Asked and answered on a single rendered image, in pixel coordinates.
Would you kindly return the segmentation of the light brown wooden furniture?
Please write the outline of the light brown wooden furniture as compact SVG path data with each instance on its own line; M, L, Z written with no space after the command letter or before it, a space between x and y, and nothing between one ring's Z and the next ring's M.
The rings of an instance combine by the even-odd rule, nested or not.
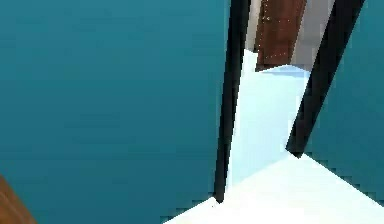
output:
M2 175L0 175L0 224L37 224Z

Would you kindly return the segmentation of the black door frame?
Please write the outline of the black door frame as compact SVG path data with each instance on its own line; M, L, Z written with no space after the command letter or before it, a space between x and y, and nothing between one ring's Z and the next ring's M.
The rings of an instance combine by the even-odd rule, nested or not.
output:
M335 0L286 150L304 154L365 0ZM224 201L251 0L231 0L213 197Z

